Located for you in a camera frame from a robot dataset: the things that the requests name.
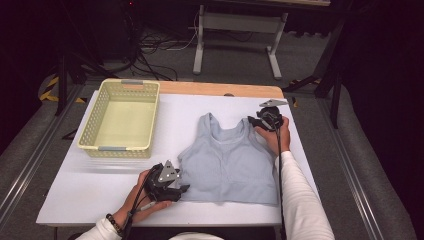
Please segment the pale yellow perforated plastic basket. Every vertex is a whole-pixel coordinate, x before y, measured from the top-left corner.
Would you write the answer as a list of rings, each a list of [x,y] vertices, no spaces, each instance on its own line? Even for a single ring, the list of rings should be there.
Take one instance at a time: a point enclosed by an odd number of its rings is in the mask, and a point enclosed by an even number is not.
[[[158,81],[105,79],[78,147],[93,158],[150,158],[159,95]]]

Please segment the person's right hand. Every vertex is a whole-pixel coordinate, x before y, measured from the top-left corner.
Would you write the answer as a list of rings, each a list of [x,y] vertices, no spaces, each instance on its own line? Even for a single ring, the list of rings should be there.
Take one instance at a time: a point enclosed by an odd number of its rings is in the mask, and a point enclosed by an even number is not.
[[[260,127],[255,127],[255,131],[265,139],[268,147],[275,155],[280,155],[282,152],[290,150],[290,131],[289,119],[282,117],[283,125],[280,127],[279,132],[269,132]]]

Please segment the black metal stand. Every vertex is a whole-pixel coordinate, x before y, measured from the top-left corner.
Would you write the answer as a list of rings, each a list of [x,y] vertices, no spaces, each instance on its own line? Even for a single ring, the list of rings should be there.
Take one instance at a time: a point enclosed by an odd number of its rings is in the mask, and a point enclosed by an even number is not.
[[[67,3],[70,0],[55,0],[59,19],[56,22],[58,38],[58,106],[55,115],[59,116],[68,106],[67,77],[73,83],[82,85],[87,76],[83,65],[104,77],[114,77],[114,74],[102,67],[87,46],[84,35],[71,17]]]
[[[316,98],[326,98],[329,93],[332,93],[329,118],[332,126],[337,129],[342,83],[340,77],[341,64],[336,62],[334,52],[338,47],[338,40],[344,28],[347,15],[341,10],[332,10],[331,14],[336,18],[336,27],[330,34],[327,45],[324,48],[313,73],[297,83],[290,84],[285,87],[283,91],[294,92],[316,80],[319,80],[320,83],[314,90],[314,96]]]

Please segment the person's left hand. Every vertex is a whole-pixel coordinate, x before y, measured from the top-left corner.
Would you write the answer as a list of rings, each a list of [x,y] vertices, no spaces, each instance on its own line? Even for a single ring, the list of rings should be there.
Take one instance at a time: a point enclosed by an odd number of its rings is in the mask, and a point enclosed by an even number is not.
[[[146,196],[145,191],[142,190],[143,183],[148,173],[149,171],[145,170],[139,174],[137,184],[133,186],[123,205],[113,214],[113,217],[119,226],[123,227],[126,224],[127,215],[133,208],[139,210],[141,207],[144,207],[150,203],[150,200]],[[163,210],[169,207],[171,204],[171,201],[157,202],[147,210],[136,211],[132,215],[132,220],[134,223],[144,221],[153,213]]]

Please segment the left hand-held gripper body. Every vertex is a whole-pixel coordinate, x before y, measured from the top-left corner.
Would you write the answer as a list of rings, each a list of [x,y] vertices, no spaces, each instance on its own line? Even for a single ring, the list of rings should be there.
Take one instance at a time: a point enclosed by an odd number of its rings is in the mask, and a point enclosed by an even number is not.
[[[181,198],[181,190],[170,185],[179,178],[179,170],[175,169],[170,160],[164,164],[158,163],[150,170],[146,178],[145,192],[151,201],[173,201]]]

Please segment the person's torso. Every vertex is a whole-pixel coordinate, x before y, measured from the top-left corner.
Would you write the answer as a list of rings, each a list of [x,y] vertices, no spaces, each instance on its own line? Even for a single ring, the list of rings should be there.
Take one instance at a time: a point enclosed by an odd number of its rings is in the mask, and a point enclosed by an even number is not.
[[[207,234],[207,233],[183,232],[169,238],[169,240],[224,240],[224,239],[218,236]]]

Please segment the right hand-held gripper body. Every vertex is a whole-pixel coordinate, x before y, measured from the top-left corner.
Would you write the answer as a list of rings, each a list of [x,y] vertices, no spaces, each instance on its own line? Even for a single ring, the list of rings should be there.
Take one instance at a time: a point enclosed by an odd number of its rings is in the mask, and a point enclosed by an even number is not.
[[[279,106],[284,105],[284,101],[268,100],[260,104],[261,110],[257,113],[259,118],[257,126],[266,131],[277,131],[287,123],[285,117],[280,113]]]

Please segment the light grey-blue tank top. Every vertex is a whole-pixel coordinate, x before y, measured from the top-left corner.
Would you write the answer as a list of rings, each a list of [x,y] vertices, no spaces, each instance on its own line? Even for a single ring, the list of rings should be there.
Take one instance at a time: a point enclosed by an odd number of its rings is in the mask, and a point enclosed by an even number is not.
[[[210,113],[200,117],[191,146],[179,154],[184,201],[275,205],[275,155],[261,144],[246,118],[223,129]]]

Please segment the white table mat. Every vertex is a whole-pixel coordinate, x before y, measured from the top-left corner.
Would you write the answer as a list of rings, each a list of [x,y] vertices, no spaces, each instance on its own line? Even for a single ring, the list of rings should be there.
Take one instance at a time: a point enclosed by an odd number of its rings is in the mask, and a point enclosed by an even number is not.
[[[122,206],[140,172],[159,162],[178,164],[177,156],[195,138],[200,116],[210,112],[220,125],[233,128],[260,110],[264,98],[162,94],[149,159],[91,158],[73,141],[42,205],[36,222],[48,226],[92,225]],[[143,226],[279,225],[274,206],[178,201]]]

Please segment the grey metal desk frame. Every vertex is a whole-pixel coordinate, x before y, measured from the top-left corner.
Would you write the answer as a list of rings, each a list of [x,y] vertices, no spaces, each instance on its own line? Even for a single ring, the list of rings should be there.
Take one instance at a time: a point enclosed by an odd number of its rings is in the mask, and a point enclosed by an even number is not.
[[[229,30],[252,33],[273,33],[274,42],[265,48],[269,63],[276,80],[282,79],[282,74],[276,57],[281,36],[287,22],[288,8],[306,7],[322,8],[329,7],[330,0],[261,0],[265,3],[276,3],[285,7],[285,10],[278,16],[259,16],[258,14],[248,15],[247,13],[218,13],[208,11],[204,5],[199,7],[198,26],[196,29],[197,47],[194,58],[193,73],[199,75],[202,68],[204,42],[203,35],[205,29]]]

